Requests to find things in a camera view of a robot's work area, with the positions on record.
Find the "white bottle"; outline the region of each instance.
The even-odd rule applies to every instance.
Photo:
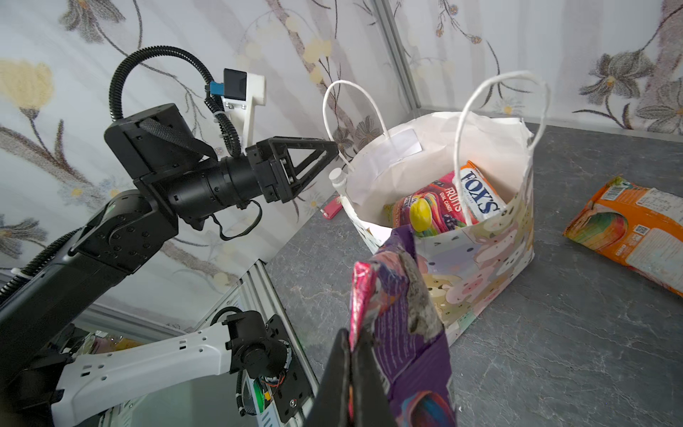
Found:
[[[332,172],[330,172],[330,181],[332,181],[332,187],[335,187],[335,190],[337,190],[339,195],[348,197],[346,195],[346,172],[340,167],[332,169]]]

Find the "candy package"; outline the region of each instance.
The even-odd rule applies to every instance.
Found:
[[[465,202],[472,224],[491,218],[505,209],[505,203],[471,161],[460,168]],[[419,189],[396,203],[384,206],[391,227],[411,224],[420,237],[436,236],[465,226],[462,206],[453,183],[455,171]]]
[[[683,199],[616,177],[564,235],[683,297]]]

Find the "black strap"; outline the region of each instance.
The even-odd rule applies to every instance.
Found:
[[[221,237],[221,239],[223,239],[227,242],[228,240],[232,240],[236,237],[246,236],[249,234],[249,232],[251,230],[254,229],[254,227],[256,227],[258,225],[259,222],[261,222],[261,217],[263,216],[263,210],[261,209],[261,205],[259,205],[258,202],[255,200],[249,200],[249,203],[254,203],[254,204],[256,204],[256,206],[258,206],[258,216],[256,217],[256,220],[254,220],[253,224],[251,224],[245,231],[237,234],[236,236],[230,236],[230,237],[224,236],[223,235],[223,226],[221,225],[221,223],[218,222],[218,219],[216,219],[216,215],[211,214],[211,218],[214,220],[214,222],[216,224],[218,224],[218,230],[219,230],[218,235]]]
[[[155,137],[175,144],[178,147],[183,147],[186,150],[203,154],[204,156],[210,157],[216,161],[218,160],[216,152],[207,143],[196,138],[189,137],[177,129],[164,126],[152,118],[146,118],[140,122],[140,128],[148,131]]]

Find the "wall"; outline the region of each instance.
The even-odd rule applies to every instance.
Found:
[[[427,108],[460,109],[486,78],[531,70],[548,116],[680,135],[682,0],[391,0]],[[538,118],[532,83],[491,87],[483,111]]]
[[[0,5],[0,266],[23,266],[43,246],[82,226],[130,178],[102,140],[111,122],[109,81],[127,53],[166,44],[194,53],[222,80],[224,68],[266,76],[255,140],[326,137],[321,104],[337,78],[371,89],[388,126],[406,114],[377,25],[333,0],[59,0]],[[225,149],[203,105],[204,82],[178,59],[133,71],[124,115],[176,103],[196,137]],[[368,102],[336,89],[335,139],[353,155],[379,135]],[[208,223],[181,223],[177,239],[99,301],[190,329],[258,258],[271,259],[332,193],[323,173],[293,202],[261,205],[252,233],[224,243]],[[226,234],[255,218],[250,207],[218,218]]]

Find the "gray countertop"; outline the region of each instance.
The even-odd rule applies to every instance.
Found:
[[[682,171],[681,143],[548,127],[536,256],[450,348],[459,426],[683,426],[683,299],[562,236],[613,176],[683,195]],[[318,379],[369,256],[342,211],[266,267]]]

